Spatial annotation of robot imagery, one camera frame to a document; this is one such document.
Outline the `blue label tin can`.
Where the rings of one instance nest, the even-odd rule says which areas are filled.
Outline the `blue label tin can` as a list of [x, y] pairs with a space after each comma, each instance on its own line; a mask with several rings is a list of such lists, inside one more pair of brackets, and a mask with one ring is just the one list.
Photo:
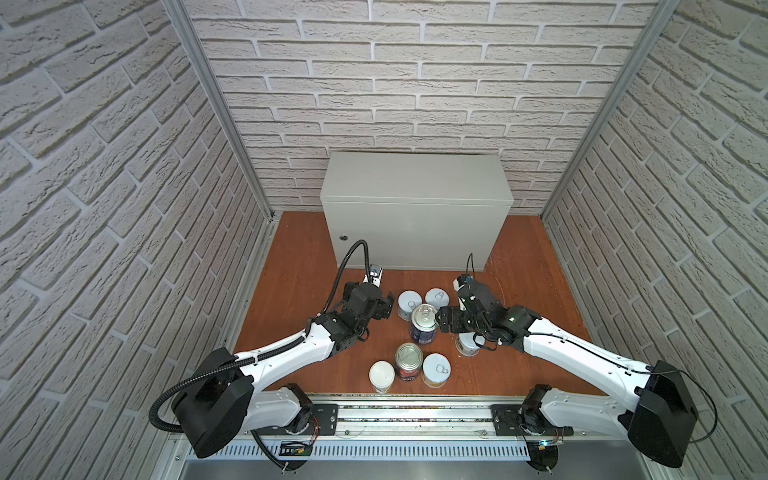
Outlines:
[[410, 336], [414, 343], [432, 343], [438, 332], [436, 315], [438, 310], [430, 304], [421, 304], [413, 309], [410, 320]]

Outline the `dark tomato label can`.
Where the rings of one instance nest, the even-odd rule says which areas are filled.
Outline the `dark tomato label can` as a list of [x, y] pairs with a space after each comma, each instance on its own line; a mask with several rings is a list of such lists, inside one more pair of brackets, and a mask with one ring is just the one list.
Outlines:
[[413, 381], [421, 374], [423, 352], [417, 344], [404, 343], [395, 353], [395, 371], [402, 381]]

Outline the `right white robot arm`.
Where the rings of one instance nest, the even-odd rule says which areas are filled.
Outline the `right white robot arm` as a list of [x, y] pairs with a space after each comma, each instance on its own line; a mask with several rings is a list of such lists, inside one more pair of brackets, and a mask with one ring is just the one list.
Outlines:
[[520, 429], [529, 435], [584, 429], [627, 440], [665, 467], [682, 466], [698, 421], [683, 371], [664, 361], [648, 365], [623, 357], [526, 307], [506, 307], [468, 274], [460, 275], [454, 288], [457, 305], [441, 307], [434, 316], [442, 332], [469, 333], [484, 339], [486, 346], [511, 347], [600, 391], [575, 394], [539, 384], [518, 409]]

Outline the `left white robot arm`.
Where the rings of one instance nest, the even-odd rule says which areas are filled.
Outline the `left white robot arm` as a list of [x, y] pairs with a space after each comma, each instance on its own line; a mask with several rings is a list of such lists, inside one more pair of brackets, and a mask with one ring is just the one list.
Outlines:
[[394, 303], [394, 296], [374, 283], [349, 282], [339, 308], [309, 319], [298, 333], [256, 350], [210, 353], [190, 378], [155, 401], [150, 422], [184, 434], [199, 458], [219, 452], [244, 430], [299, 433], [310, 422], [308, 396], [295, 384], [268, 388], [365, 341], [369, 322], [388, 318]]

